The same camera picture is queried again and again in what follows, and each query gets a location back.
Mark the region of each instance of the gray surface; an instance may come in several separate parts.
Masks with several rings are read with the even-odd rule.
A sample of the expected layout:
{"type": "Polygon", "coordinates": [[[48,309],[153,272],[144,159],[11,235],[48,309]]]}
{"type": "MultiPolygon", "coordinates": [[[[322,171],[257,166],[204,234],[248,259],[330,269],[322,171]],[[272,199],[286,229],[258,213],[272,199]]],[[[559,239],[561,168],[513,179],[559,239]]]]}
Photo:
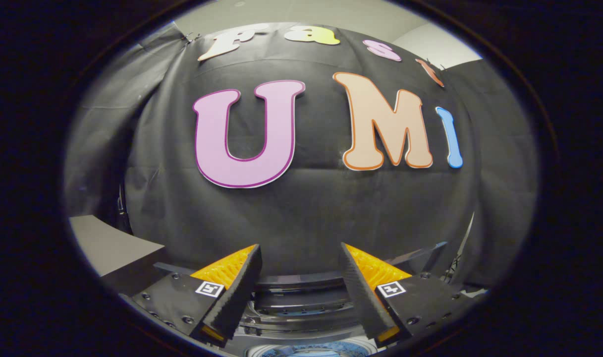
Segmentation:
{"type": "Polygon", "coordinates": [[[81,250],[100,276],[163,247],[121,232],[93,215],[71,217],[70,225],[81,250]]]}

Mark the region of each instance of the ceiling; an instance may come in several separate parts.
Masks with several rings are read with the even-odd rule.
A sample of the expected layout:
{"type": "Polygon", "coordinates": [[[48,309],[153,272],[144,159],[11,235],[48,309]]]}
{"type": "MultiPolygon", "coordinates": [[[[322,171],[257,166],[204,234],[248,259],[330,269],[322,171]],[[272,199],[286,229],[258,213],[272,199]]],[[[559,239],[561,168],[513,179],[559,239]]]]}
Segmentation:
{"type": "Polygon", "coordinates": [[[353,30],[392,43],[428,23],[384,0],[214,0],[175,20],[184,33],[210,34],[262,22],[305,22],[353,30]]]}

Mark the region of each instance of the wall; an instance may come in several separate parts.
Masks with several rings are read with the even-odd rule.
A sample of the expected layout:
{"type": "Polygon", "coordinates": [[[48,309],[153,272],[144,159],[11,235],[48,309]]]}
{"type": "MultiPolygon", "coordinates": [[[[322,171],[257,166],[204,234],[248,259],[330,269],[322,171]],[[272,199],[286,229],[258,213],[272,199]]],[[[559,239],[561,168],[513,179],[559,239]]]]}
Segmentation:
{"type": "Polygon", "coordinates": [[[392,43],[429,59],[438,68],[449,68],[482,58],[462,41],[432,23],[410,30],[392,43]]]}

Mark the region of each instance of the pink letter u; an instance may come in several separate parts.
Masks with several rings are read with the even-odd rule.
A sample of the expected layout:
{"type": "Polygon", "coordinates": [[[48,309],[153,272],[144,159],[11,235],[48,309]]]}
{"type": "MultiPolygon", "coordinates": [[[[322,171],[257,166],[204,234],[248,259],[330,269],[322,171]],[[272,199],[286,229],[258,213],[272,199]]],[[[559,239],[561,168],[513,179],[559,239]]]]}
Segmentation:
{"type": "Polygon", "coordinates": [[[240,91],[216,91],[197,100],[195,161],[203,176],[222,187],[245,189],[281,176],[295,151],[295,97],[305,89],[300,81],[267,82],[255,88],[266,105],[266,133],[262,151],[250,159],[235,158],[226,143],[229,110],[240,99],[240,91]]]}

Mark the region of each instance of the black cloth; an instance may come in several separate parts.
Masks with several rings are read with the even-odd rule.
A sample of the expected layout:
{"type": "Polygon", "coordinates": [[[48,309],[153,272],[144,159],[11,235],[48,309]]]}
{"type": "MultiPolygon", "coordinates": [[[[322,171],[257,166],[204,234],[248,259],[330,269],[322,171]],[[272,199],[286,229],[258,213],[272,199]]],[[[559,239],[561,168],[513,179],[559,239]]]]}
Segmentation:
{"type": "MultiPolygon", "coordinates": [[[[532,217],[537,160],[523,129],[528,119],[518,104],[506,102],[501,79],[476,61],[437,69],[441,88],[415,61],[420,57],[397,46],[388,44],[401,62],[367,50],[362,41],[376,40],[370,36],[329,26],[339,45],[285,39],[294,25],[270,23],[266,34],[204,62],[197,58],[215,34],[185,45],[169,27],[156,37],[162,42],[156,52],[143,47],[106,68],[76,118],[66,166],[69,214],[108,221],[124,176],[134,235],[165,244],[173,264],[198,269],[257,242],[262,274],[306,274],[336,270],[342,241],[382,259],[446,241],[433,268],[443,274],[480,207],[473,222],[479,234],[469,237],[464,250],[473,257],[465,265],[485,271],[505,266],[498,254],[514,255],[507,249],[523,241],[532,217]],[[352,138],[346,91],[332,79],[339,71],[371,79],[391,106],[399,89],[421,98],[430,168],[412,169],[404,158],[398,167],[385,160],[371,172],[345,167],[342,154],[352,138]],[[295,100],[295,152],[287,172],[256,189],[208,181],[195,162],[193,103],[215,91],[239,90],[228,146],[234,156],[249,158],[264,142],[264,101],[253,90],[281,79],[306,84],[295,100]],[[446,162],[437,106],[453,114],[461,169],[446,162]],[[480,258],[485,253],[492,257],[480,258]]],[[[471,276],[490,281],[480,274],[471,276]]]]}

